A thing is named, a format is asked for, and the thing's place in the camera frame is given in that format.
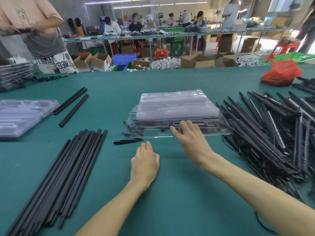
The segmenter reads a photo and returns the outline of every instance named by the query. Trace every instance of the blue plastic crate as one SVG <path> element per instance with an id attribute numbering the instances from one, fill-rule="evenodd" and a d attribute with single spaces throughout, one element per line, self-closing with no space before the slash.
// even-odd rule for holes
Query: blue plastic crate
<path id="1" fill-rule="evenodd" d="M 113 63 L 118 65 L 118 69 L 120 65 L 123 65 L 125 67 L 129 62 L 132 62 L 134 59 L 137 59 L 137 54 L 116 54 L 112 57 Z"/>

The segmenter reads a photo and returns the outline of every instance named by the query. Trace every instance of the green table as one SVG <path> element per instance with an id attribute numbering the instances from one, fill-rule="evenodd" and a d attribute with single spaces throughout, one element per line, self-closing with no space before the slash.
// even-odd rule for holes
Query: green table
<path id="1" fill-rule="evenodd" d="M 301 65 L 311 78 L 313 65 Z M 59 231 L 57 225 L 42 229 L 39 235 L 74 235 L 127 184 L 130 160 L 140 145 L 114 146 L 122 139 L 123 121 L 139 102 L 142 93 L 202 89 L 211 101 L 222 103 L 229 95 L 240 100 L 239 91 L 277 91 L 288 96 L 291 87 L 277 88 L 259 83 L 271 67 L 232 67 L 210 69 L 165 69 L 126 72 L 79 73 L 25 89 L 2 93 L 2 99 L 57 99 L 60 103 L 82 87 L 89 98 L 60 128 L 73 103 L 59 115 L 50 115 L 15 142 L 0 143 L 0 235 L 4 235 L 68 138 L 82 129 L 108 129 L 108 135 L 72 217 Z M 253 173 L 241 157 L 222 143 L 221 137 L 207 138 L 213 150 L 233 164 Z M 155 181 L 145 192 L 121 229 L 120 235 L 266 235 L 254 210 L 220 180 L 208 175 L 187 159 L 174 138 L 151 139 L 160 157 Z"/>

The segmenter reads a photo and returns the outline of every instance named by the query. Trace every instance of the stack of clear plastic trays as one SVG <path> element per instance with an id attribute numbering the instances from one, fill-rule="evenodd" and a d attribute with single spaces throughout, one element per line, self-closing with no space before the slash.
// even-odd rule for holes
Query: stack of clear plastic trays
<path id="1" fill-rule="evenodd" d="M 17 138 L 58 107 L 57 100 L 1 100 L 0 138 Z"/>
<path id="2" fill-rule="evenodd" d="M 196 123 L 205 136 L 229 135 L 222 112 L 200 90 L 144 93 L 127 121 L 131 137 L 171 137 L 182 120 Z"/>
<path id="3" fill-rule="evenodd" d="M 32 62 L 0 66 L 0 92 L 16 89 L 33 76 Z"/>

